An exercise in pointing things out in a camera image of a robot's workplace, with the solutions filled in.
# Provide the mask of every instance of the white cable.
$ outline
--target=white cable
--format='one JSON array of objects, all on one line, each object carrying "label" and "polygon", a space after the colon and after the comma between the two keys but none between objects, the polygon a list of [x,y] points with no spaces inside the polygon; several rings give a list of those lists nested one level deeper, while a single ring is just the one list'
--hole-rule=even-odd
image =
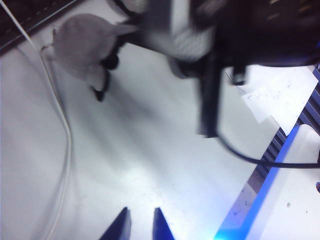
[{"label": "white cable", "polygon": [[46,73],[46,78],[47,78],[48,84],[50,86],[50,90],[51,90],[50,92],[51,92],[52,97],[54,99],[54,103],[55,103],[56,108],[57,108],[57,110],[59,112],[59,116],[61,117],[62,124],[63,124],[63,127],[65,129],[65,133],[66,133],[66,155],[65,155],[66,163],[65,163],[65,169],[64,169],[65,170],[64,179],[63,179],[63,182],[62,182],[62,190],[61,190],[61,195],[60,195],[60,199],[59,199],[58,210],[57,210],[54,222],[53,222],[53,224],[51,226],[51,229],[50,229],[49,233],[47,234],[47,236],[45,238],[46,240],[49,240],[49,239],[51,239],[53,233],[55,232],[56,226],[58,224],[58,220],[59,220],[61,212],[62,212],[64,200],[65,200],[67,183],[68,183],[69,172],[70,172],[70,165],[71,165],[71,153],[72,153],[71,131],[70,131],[70,128],[69,128],[65,113],[64,113],[63,108],[61,106],[61,103],[59,101],[58,95],[54,90],[53,83],[52,83],[52,81],[50,79],[48,69],[46,67],[44,59],[41,56],[41,53],[38,51],[38,49],[36,48],[35,44],[31,40],[31,38],[29,37],[29,35],[22,28],[22,26],[19,24],[19,22],[17,21],[15,16],[11,13],[11,11],[8,9],[7,5],[3,2],[3,0],[0,0],[0,4],[4,8],[6,13],[10,16],[10,18],[12,19],[12,21],[14,22],[16,27],[20,30],[20,32],[23,34],[23,36],[31,44],[31,46],[33,47],[33,49],[35,50],[35,52],[37,53],[39,58],[41,59],[41,65],[42,65],[42,67],[43,67],[43,69],[44,69],[44,71]]}]

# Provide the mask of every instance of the gray stuffed toy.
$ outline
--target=gray stuffed toy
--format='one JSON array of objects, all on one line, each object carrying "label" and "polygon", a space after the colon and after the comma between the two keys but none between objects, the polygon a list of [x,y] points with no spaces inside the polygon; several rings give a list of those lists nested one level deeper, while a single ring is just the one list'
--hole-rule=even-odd
[{"label": "gray stuffed toy", "polygon": [[53,36],[55,58],[69,74],[90,85],[101,102],[109,87],[109,70],[119,61],[117,36],[136,30],[92,14],[74,15]]}]

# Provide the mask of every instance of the white desk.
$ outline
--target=white desk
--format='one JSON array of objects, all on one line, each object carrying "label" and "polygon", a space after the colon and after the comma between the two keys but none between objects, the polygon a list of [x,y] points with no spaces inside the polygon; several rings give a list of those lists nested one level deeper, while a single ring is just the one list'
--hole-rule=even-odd
[{"label": "white desk", "polygon": [[[316,163],[320,136],[301,125],[284,163]],[[272,169],[249,213],[246,240],[315,240],[320,237],[320,169]]]},{"label": "white desk", "polygon": [[[124,18],[88,0],[34,35],[77,13]],[[110,93],[97,102],[84,82],[51,62],[73,136],[73,158],[55,239],[96,240],[121,209],[131,239],[151,239],[161,207],[177,240],[211,239],[255,166],[196,134],[197,85],[169,71],[166,58],[127,44]],[[220,125],[232,143],[260,158],[278,126],[257,124],[224,76]],[[1,57],[1,237],[43,239],[56,214],[66,137],[39,60],[27,42]]]}]

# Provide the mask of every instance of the paper note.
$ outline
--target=paper note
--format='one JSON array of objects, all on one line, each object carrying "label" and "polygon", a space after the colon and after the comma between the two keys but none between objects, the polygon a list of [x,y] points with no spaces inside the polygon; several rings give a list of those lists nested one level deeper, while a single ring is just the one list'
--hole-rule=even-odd
[{"label": "paper note", "polygon": [[269,116],[288,135],[318,83],[307,67],[295,67],[269,81],[242,99],[261,123]]},{"label": "paper note", "polygon": [[[287,73],[291,69],[293,69],[293,67],[270,67],[261,65],[247,66],[245,72],[245,80],[247,84],[238,87],[247,94],[251,93],[261,87],[265,87],[270,81]],[[228,69],[227,72],[232,76],[232,69]]]}]

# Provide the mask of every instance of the blue led strip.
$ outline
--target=blue led strip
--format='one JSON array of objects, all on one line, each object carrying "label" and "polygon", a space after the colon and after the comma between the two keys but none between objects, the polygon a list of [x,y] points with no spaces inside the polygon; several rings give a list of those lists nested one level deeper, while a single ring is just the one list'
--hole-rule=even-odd
[{"label": "blue led strip", "polygon": [[[299,126],[296,126],[292,129],[289,136],[285,140],[278,156],[276,157],[275,162],[283,163],[288,153],[288,150],[290,149],[290,146],[297,135],[298,130],[299,130]],[[279,171],[279,168],[274,168],[274,167],[271,168],[271,170],[269,171],[269,174],[265,178],[265,181],[258,195],[256,196],[249,212],[247,213],[246,218],[244,219],[241,227],[236,229],[219,229],[215,237],[213,238],[214,240],[245,240],[246,239],[252,227],[252,224],[254,223],[259,213],[259,210],[263,205],[264,200],[267,197],[267,194],[273,184],[273,181],[277,176],[278,171]]]}]

